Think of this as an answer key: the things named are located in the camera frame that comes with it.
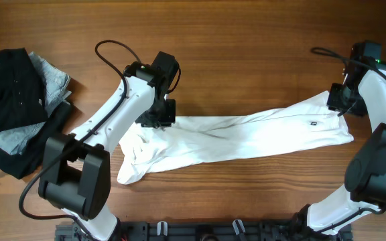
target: white garment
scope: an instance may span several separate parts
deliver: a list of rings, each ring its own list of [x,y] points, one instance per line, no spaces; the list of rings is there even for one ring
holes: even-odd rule
[[[170,128],[133,124],[120,140],[117,181],[199,163],[266,157],[354,140],[343,116],[328,110],[328,91],[287,108],[248,116],[176,117]]]

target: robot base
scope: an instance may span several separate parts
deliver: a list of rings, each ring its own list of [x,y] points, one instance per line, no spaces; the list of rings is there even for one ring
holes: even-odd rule
[[[110,240],[125,241],[352,241],[351,226],[345,226],[335,236],[314,236],[302,239],[303,234],[290,236],[291,220],[245,222],[245,232],[236,235],[231,223],[166,224],[161,232],[158,224],[121,222]],[[76,225],[57,225],[55,241],[90,241]]]

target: wooden surface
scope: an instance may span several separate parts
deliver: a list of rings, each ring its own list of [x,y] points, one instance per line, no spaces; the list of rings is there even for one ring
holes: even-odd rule
[[[103,39],[126,43],[145,63],[160,50],[176,57],[183,69],[172,94],[179,116],[251,114],[329,90],[343,81],[342,64],[310,54],[314,46],[348,55],[353,43],[372,39],[383,44],[386,60],[381,0],[15,2],[26,4],[0,5],[0,50],[25,47],[73,77],[69,88],[78,110],[66,131],[98,110],[118,85],[118,75],[94,54]],[[133,61],[119,46],[102,46],[101,52],[120,69]],[[128,186],[116,182],[123,161],[118,148],[109,206],[131,221],[288,218],[343,183],[350,158],[370,135],[367,118],[347,121],[355,137],[349,144],[201,164],[149,174]],[[20,214],[17,201],[29,179],[0,171],[0,240],[52,240],[54,225],[63,222]],[[25,204],[35,214],[60,213],[38,197],[37,187]],[[386,240],[386,214],[355,222],[354,233],[355,240]]]

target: pile of clothes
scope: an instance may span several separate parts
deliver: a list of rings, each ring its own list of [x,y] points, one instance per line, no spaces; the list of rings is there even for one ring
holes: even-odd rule
[[[0,169],[18,179],[42,162],[72,110],[69,75],[24,48],[0,51]]]

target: light blue jeans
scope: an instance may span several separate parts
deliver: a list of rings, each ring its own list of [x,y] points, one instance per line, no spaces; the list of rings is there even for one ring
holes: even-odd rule
[[[70,77],[33,52],[29,54],[29,58],[37,73],[41,76],[46,88],[44,108],[47,111],[47,115],[50,116],[53,110],[70,94],[70,92],[66,90]],[[1,131],[0,148],[10,155],[21,153],[26,147],[27,142],[34,137],[43,126],[44,123],[38,123]]]

